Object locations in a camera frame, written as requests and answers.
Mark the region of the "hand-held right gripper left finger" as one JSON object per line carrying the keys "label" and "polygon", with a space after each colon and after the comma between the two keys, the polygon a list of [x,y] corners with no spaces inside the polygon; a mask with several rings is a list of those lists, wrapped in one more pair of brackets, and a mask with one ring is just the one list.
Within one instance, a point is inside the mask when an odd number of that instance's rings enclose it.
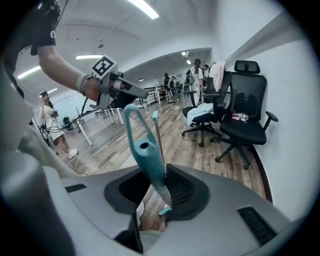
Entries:
{"label": "hand-held right gripper left finger", "polygon": [[66,202],[106,236],[137,253],[144,251],[137,208],[150,182],[137,166],[85,177],[60,178],[44,169],[52,196]]}

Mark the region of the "person's left hand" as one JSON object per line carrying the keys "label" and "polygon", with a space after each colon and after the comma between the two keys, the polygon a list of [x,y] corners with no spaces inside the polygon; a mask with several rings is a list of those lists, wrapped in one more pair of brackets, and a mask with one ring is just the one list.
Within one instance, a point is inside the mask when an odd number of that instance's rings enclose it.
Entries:
{"label": "person's left hand", "polygon": [[82,88],[82,95],[86,98],[97,102],[100,94],[100,81],[97,78],[89,78],[85,81]]}

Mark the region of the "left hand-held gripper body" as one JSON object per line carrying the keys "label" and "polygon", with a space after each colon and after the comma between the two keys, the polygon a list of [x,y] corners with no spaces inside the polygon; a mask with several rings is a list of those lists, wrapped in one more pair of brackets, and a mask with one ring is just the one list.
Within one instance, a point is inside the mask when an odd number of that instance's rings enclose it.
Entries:
{"label": "left hand-held gripper body", "polygon": [[91,105],[91,107],[107,109],[109,107],[111,93],[124,88],[122,86],[120,73],[116,71],[116,67],[117,63],[104,54],[91,68],[99,82],[99,95],[96,105]]}

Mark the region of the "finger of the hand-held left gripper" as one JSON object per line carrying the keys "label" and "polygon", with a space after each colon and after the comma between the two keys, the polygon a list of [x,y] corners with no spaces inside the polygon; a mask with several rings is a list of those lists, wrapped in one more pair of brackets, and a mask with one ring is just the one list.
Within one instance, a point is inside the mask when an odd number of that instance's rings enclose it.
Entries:
{"label": "finger of the hand-held left gripper", "polygon": [[121,77],[117,78],[117,90],[142,99],[147,98],[149,95],[143,88]]}

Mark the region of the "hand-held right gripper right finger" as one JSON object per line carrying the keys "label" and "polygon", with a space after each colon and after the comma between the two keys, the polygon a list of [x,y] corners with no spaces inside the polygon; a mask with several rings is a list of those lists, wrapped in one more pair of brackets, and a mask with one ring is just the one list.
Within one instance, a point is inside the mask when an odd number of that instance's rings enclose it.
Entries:
{"label": "hand-held right gripper right finger", "polygon": [[206,206],[191,219],[169,220],[149,256],[275,256],[303,222],[233,179],[176,164],[167,170],[204,184],[190,200]]}

